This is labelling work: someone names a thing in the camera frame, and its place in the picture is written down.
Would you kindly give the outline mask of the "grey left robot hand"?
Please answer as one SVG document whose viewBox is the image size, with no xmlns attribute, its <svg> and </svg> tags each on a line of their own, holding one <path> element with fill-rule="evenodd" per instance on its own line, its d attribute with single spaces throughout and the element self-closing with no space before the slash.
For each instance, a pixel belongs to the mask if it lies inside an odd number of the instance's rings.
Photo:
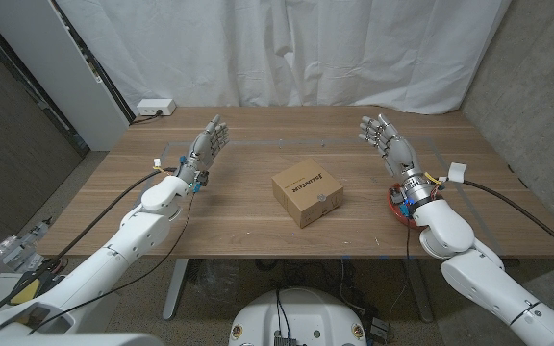
<svg viewBox="0 0 554 346">
<path fill-rule="evenodd" d="M 229 128 L 217 114 L 191 144 L 178 176 L 208 171 L 221 149 L 229 142 Z"/>
</svg>

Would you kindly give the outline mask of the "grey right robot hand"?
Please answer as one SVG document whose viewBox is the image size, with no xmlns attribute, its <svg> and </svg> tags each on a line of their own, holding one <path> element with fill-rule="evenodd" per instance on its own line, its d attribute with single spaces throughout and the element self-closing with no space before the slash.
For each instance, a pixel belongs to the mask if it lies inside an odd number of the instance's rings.
<svg viewBox="0 0 554 346">
<path fill-rule="evenodd" d="M 378 150 L 388 172 L 399 183 L 423 174 L 413 146 L 383 114 L 376 118 L 363 116 L 360 129 L 359 139 Z"/>
</svg>

